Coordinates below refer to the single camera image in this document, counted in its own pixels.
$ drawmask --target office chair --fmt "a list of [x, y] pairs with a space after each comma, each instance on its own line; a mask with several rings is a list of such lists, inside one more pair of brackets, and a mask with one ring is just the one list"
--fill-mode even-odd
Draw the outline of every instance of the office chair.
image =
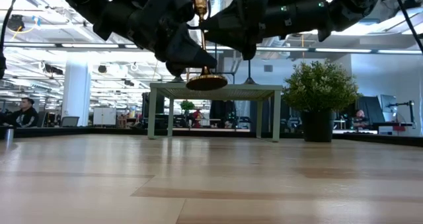
[[39, 112], [38, 113], [38, 122], [37, 128], [44, 127], [44, 122], [46, 121], [47, 112]]
[[78, 126], [79, 117], [76, 116], [67, 116], [61, 118], [60, 127], [61, 128], [71, 128]]

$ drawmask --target green plant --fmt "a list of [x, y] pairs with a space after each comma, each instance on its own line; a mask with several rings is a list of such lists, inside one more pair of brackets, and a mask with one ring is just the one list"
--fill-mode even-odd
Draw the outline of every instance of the green plant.
[[293, 67], [294, 73], [285, 79], [288, 85], [282, 89], [282, 98], [296, 110], [341, 110], [360, 96], [354, 78], [336, 63], [313, 61]]
[[182, 101], [180, 103], [180, 109], [182, 109], [183, 111], [193, 110], [194, 108], [195, 108], [195, 105], [188, 100]]

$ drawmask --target brass cup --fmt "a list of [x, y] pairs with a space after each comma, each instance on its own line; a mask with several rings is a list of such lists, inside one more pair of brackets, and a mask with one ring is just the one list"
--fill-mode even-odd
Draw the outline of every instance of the brass cup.
[[[191, 0], [194, 4], [194, 12], [198, 15], [199, 23], [204, 21], [204, 15], [207, 14], [207, 2], [208, 0]], [[206, 49], [206, 39], [204, 38], [204, 31], [201, 31], [202, 34], [202, 49]], [[223, 88], [227, 85], [227, 79], [221, 75], [214, 75], [210, 72], [210, 69], [207, 66], [204, 66], [201, 75], [191, 78], [187, 84], [186, 88], [194, 91], [212, 91], [215, 89]]]

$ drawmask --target black robotic arm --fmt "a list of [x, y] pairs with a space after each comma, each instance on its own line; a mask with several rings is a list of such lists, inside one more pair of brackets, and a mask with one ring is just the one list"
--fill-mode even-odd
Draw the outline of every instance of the black robotic arm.
[[[155, 53], [173, 75], [187, 67], [216, 67], [216, 60], [189, 36], [194, 17], [191, 0], [66, 0], [107, 40], [115, 32]], [[233, 0], [205, 20], [206, 40], [256, 54], [263, 38], [317, 29], [319, 40], [342, 31], [370, 14], [378, 0]]]

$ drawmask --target wooden floor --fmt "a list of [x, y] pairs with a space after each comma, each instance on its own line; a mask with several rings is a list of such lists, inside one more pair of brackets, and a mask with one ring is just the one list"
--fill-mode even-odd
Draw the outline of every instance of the wooden floor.
[[423, 223], [423, 149], [76, 135], [0, 144], [0, 223]]

